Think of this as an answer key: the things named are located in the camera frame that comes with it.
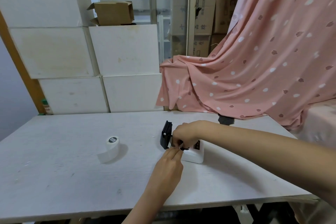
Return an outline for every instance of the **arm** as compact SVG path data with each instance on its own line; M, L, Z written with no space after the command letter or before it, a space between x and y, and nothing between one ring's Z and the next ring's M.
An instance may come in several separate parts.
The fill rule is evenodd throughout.
M166 150L162 158L156 163L145 192L123 221L123 224L149 224L153 222L157 212L173 193L181 179L182 154L183 151L178 148L171 147Z
M336 151L290 137L200 120L173 132L174 145L204 140L254 162L336 207Z

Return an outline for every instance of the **bottle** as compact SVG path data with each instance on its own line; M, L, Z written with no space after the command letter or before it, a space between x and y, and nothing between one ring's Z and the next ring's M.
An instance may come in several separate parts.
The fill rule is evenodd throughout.
M53 115L53 111L51 110L48 101L46 99L42 99L42 105L44 107L46 115Z

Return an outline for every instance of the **dark stain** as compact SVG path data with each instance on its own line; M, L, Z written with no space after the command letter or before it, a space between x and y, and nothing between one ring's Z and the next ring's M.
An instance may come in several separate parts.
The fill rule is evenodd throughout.
M231 118L231 117L226 117L226 116L222 116L222 115L218 115L219 118L218 118L218 122L222 125L227 125L227 126L230 126L232 124L235 123L235 119L234 118Z

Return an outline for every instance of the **white table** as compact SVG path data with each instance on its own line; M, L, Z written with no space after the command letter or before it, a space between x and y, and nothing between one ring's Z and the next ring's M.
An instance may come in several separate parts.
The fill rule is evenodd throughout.
M0 223L105 216L131 209L157 160L166 120L218 115L137 112L37 116L0 142ZM233 126L293 137L269 116ZM100 164L96 154L119 136L120 155ZM316 198L261 167L205 143L204 163L183 162L181 182L164 210Z

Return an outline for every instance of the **pink fabric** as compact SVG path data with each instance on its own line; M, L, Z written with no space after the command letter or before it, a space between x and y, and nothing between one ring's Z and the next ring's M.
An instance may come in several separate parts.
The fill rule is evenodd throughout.
M336 0L245 2L208 58L161 64L157 105L299 125L307 104L336 96Z

